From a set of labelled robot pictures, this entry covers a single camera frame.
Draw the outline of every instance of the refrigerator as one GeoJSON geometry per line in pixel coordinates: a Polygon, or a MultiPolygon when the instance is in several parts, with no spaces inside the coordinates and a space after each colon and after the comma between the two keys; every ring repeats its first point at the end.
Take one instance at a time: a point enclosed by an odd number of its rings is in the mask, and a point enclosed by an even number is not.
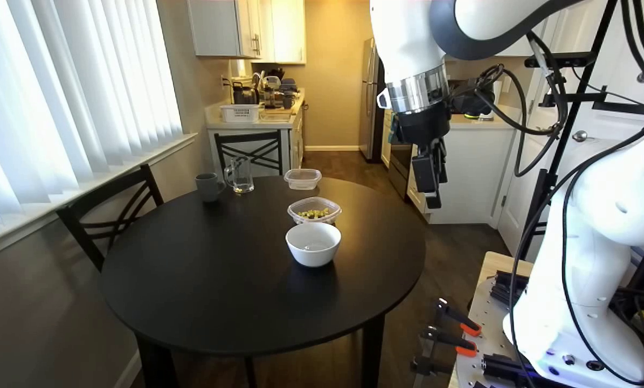
{"type": "Polygon", "coordinates": [[[384,66],[377,54],[374,38],[364,42],[362,66],[359,148],[367,162],[380,163],[384,109],[377,106],[377,95],[384,90],[384,66]]]}

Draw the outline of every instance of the black table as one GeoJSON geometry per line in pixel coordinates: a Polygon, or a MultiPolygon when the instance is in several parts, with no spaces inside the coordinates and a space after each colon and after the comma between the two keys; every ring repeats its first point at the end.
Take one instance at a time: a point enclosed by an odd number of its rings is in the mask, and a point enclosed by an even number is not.
{"type": "Polygon", "coordinates": [[[108,306],[135,332],[147,387],[177,386],[169,349],[215,356],[282,353],[363,329],[363,387],[377,386],[384,314],[423,271],[417,214],[380,192],[324,178],[294,191],[282,177],[255,191],[196,192],[145,214],[115,243],[101,275],[108,306]],[[320,196],[342,208],[334,260],[307,268],[285,241],[288,206],[320,196]]]}

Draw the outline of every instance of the plastic container with food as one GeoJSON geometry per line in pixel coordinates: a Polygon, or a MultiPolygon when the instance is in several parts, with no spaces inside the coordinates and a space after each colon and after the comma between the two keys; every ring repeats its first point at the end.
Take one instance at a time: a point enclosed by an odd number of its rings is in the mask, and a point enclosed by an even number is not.
{"type": "Polygon", "coordinates": [[[300,199],[288,206],[288,214],[297,224],[333,224],[341,214],[341,206],[322,197],[300,199]]]}
{"type": "Polygon", "coordinates": [[[288,170],[283,179],[288,182],[288,187],[291,189],[312,190],[322,179],[322,173],[315,169],[293,169],[288,170]]]}

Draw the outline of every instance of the black chair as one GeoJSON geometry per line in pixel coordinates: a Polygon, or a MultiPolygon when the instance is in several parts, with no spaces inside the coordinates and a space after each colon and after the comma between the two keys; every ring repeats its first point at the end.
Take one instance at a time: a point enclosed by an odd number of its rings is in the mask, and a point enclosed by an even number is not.
{"type": "Polygon", "coordinates": [[[275,130],[273,132],[253,133],[251,135],[214,135],[216,141],[216,150],[219,154],[219,162],[221,162],[221,171],[226,168],[226,161],[224,155],[230,157],[245,156],[249,157],[252,164],[262,165],[268,169],[278,170],[279,175],[283,175],[283,157],[281,155],[281,131],[275,130]],[[243,151],[238,148],[230,147],[231,143],[245,143],[245,142],[260,142],[263,140],[270,140],[262,147],[256,148],[252,151],[243,151]],[[273,150],[278,151],[278,160],[266,157],[268,153],[273,150]]]}
{"type": "Polygon", "coordinates": [[[71,235],[73,235],[80,247],[82,247],[82,250],[92,260],[94,267],[97,267],[97,270],[101,271],[104,265],[105,255],[102,254],[94,243],[94,240],[108,238],[108,253],[113,246],[115,238],[123,233],[130,224],[139,219],[137,214],[142,206],[147,203],[149,197],[154,199],[156,206],[164,204],[164,199],[161,197],[159,186],[156,185],[156,180],[154,180],[154,175],[152,175],[149,165],[143,164],[139,170],[118,177],[98,189],[88,192],[88,194],[76,199],[72,204],[56,210],[56,213],[58,213],[58,218],[63,221],[63,224],[68,228],[71,235]],[[140,183],[142,184],[139,189],[125,205],[116,221],[105,221],[104,223],[83,223],[81,221],[85,214],[88,214],[96,206],[140,183]],[[89,233],[87,231],[87,229],[103,228],[110,228],[110,231],[99,231],[97,233],[89,233]]]}

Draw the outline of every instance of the window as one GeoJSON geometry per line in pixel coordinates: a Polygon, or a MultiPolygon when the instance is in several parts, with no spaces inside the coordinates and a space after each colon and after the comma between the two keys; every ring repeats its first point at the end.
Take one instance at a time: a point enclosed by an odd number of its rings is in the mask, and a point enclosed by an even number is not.
{"type": "Polygon", "coordinates": [[[181,136],[156,0],[0,0],[0,225],[181,136]]]}

